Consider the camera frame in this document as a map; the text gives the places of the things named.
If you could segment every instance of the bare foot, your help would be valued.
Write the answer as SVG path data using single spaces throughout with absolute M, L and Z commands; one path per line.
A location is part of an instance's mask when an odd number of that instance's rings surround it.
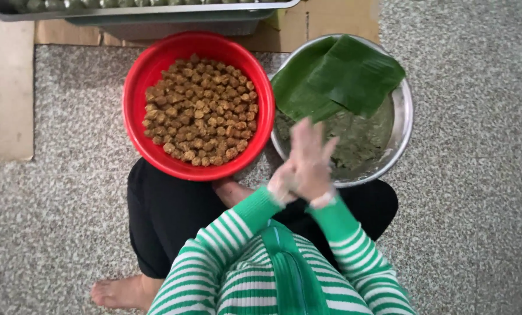
M 139 308 L 148 311 L 163 279 L 145 275 L 121 280 L 101 280 L 93 284 L 90 295 L 97 305 L 108 308 Z
M 234 207 L 253 193 L 253 190 L 226 177 L 212 182 L 216 195 L 228 208 Z

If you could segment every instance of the bowl rim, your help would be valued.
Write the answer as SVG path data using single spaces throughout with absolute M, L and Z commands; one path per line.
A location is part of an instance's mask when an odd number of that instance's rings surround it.
M 290 62 L 296 55 L 298 55 L 300 52 L 302 52 L 306 47 L 311 46 L 314 43 L 316 43 L 318 41 L 321 41 L 323 39 L 329 38 L 329 37 L 339 38 L 339 37 L 341 37 L 343 35 L 348 35 L 351 38 L 354 38 L 354 39 L 360 41 L 364 45 L 367 45 L 367 46 L 377 50 L 378 52 L 383 53 L 383 54 L 388 55 L 388 56 L 391 57 L 391 54 L 388 51 L 386 51 L 381 45 L 378 45 L 378 44 L 376 44 L 375 42 L 373 42 L 371 40 L 367 40 L 365 38 L 362 38 L 362 37 L 356 36 L 356 35 L 352 35 L 352 34 L 334 33 L 334 34 L 323 35 L 323 36 L 320 36 L 318 38 L 309 40 L 306 43 L 304 43 L 302 46 L 298 47 L 296 50 L 294 50 L 288 56 L 288 58 L 286 58 L 286 60 L 282 63 L 282 65 L 280 66 L 279 70 L 276 73 L 278 73 L 282 68 L 284 68 L 288 64 L 288 62 Z M 333 186 L 335 186 L 335 188 L 346 188 L 346 187 L 357 186 L 357 185 L 361 185 L 363 183 L 371 182 L 371 181 L 373 181 L 375 179 L 380 178 L 383 174 L 385 174 L 387 171 L 389 171 L 390 168 L 392 168 L 397 163 L 399 158 L 405 152 L 405 148 L 407 147 L 407 145 L 409 144 L 409 140 L 411 139 L 411 133 L 412 133 L 412 129 L 413 129 L 413 115 L 414 115 L 411 86 L 409 85 L 409 81 L 407 80 L 407 76 L 405 76 L 405 78 L 403 78 L 403 80 L 399 84 L 399 87 L 402 90 L 403 103 L 404 103 L 403 105 L 406 108 L 406 111 L 405 111 L 405 123 L 403 124 L 403 130 L 405 131 L 406 135 L 401 140 L 401 143 L 399 144 L 398 150 L 395 152 L 395 154 L 393 155 L 391 160 L 387 164 L 385 164 L 383 167 L 381 167 L 378 171 L 376 171 L 376 173 L 374 173 L 374 174 L 372 174 L 372 175 L 370 175 L 370 176 L 368 176 L 366 178 L 363 178 L 363 179 L 360 179 L 360 180 L 356 180 L 356 181 L 352 181 L 352 182 L 334 181 L 333 182 Z M 284 161 L 286 161 L 288 159 L 288 154 L 285 152 L 285 150 L 283 149 L 282 145 L 280 144 L 277 132 L 274 129 L 274 127 L 273 127 L 273 130 L 271 131 L 271 142 L 273 143 L 273 146 L 275 147 L 275 149 L 277 150 L 277 152 L 279 153 L 281 158 Z
M 264 98 L 267 99 L 269 102 L 269 106 L 267 107 L 267 121 L 269 125 L 265 129 L 265 132 L 259 132 L 259 130 L 255 133 L 257 140 L 254 143 L 254 146 L 249 145 L 246 150 L 243 152 L 250 152 L 250 154 L 244 155 L 243 153 L 238 156 L 234 161 L 239 161 L 239 163 L 236 163 L 234 167 L 228 168 L 224 171 L 219 171 L 210 175 L 205 175 L 201 173 L 201 169 L 197 167 L 196 171 L 186 172 L 186 171 L 178 171 L 173 170 L 170 167 L 167 167 L 163 163 L 159 162 L 154 156 L 151 154 L 148 154 L 148 151 L 145 149 L 145 146 L 143 143 L 139 140 L 137 137 L 137 130 L 135 128 L 133 119 L 128 114 L 129 110 L 129 94 L 127 93 L 127 88 L 134 84 L 136 80 L 138 80 L 136 74 L 140 71 L 142 66 L 145 64 L 146 61 L 150 58 L 150 56 L 160 47 L 162 47 L 166 41 L 172 41 L 174 39 L 182 38 L 182 37 L 188 37 L 188 36 L 205 36 L 208 38 L 213 38 L 217 40 L 222 40 L 227 42 L 231 47 L 238 50 L 239 53 L 243 54 L 243 56 L 246 59 L 246 62 L 251 65 L 252 68 L 255 69 L 255 71 L 260 71 L 265 74 L 261 78 L 261 81 L 257 83 L 257 93 L 258 97 L 261 98 L 261 94 L 259 93 L 259 88 L 262 88 L 263 91 L 266 91 Z M 162 172 L 172 175 L 174 177 L 180 178 L 180 179 L 186 179 L 188 181 L 197 181 L 197 182 L 208 182 L 208 181 L 214 181 L 216 179 L 221 179 L 227 176 L 234 175 L 235 173 L 239 172 L 240 170 L 247 167 L 251 162 L 255 160 L 255 158 L 263 151 L 265 145 L 269 141 L 269 138 L 271 137 L 271 131 L 273 129 L 274 124 L 274 114 L 275 114 L 275 104 L 274 104 L 274 95 L 273 95 L 273 88 L 271 85 L 271 82 L 269 81 L 269 78 L 267 77 L 267 73 L 265 72 L 265 69 L 257 60 L 253 54 L 248 51 L 246 48 L 244 48 L 242 45 L 225 38 L 224 36 L 220 34 L 216 34 L 214 32 L 207 32 L 207 31 L 185 31 L 185 32 L 179 32 L 170 36 L 167 36 L 161 40 L 156 41 L 154 44 L 152 44 L 150 47 L 146 48 L 144 52 L 142 52 L 137 60 L 133 63 L 131 66 L 129 72 L 127 73 L 125 83 L 123 85 L 123 94 L 122 94 L 122 104 L 121 104 L 121 110 L 123 115 L 123 124 L 125 125 L 125 130 L 133 143 L 134 147 L 137 149 L 137 151 L 142 155 L 142 157 L 148 161 L 150 164 L 152 164 L 157 169 L 161 170 Z

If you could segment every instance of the sleeve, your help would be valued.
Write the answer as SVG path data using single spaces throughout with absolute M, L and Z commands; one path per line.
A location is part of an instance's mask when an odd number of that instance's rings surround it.
M 417 314 L 397 282 L 396 272 L 341 197 L 309 212 L 325 234 L 341 273 L 374 314 Z
M 215 297 L 223 270 L 278 211 L 278 203 L 262 187 L 199 230 L 173 261 L 148 314 L 215 314 Z

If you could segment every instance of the person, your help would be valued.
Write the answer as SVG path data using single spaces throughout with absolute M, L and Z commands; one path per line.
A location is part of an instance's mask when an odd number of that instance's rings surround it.
M 140 159 L 127 199 L 142 275 L 98 281 L 93 301 L 150 315 L 416 314 L 374 243 L 397 212 L 394 190 L 335 190 L 337 140 L 323 145 L 321 124 L 300 121 L 291 141 L 289 160 L 255 191 L 183 181 Z

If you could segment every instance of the red plastic bowl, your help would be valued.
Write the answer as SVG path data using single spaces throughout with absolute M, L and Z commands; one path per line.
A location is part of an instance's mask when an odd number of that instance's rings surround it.
M 255 84 L 258 94 L 259 112 L 257 131 L 249 140 L 244 152 L 234 160 L 219 167 L 194 167 L 174 159 L 144 136 L 142 120 L 145 116 L 145 90 L 162 78 L 160 71 L 175 62 L 189 59 L 196 53 L 232 65 Z M 210 32 L 182 32 L 159 40 L 146 49 L 131 67 L 123 90 L 123 119 L 126 131 L 140 154 L 159 170 L 190 181 L 214 181 L 230 176 L 245 168 L 261 153 L 269 140 L 274 122 L 274 95 L 271 83 L 259 61 L 244 47 L 221 35 Z

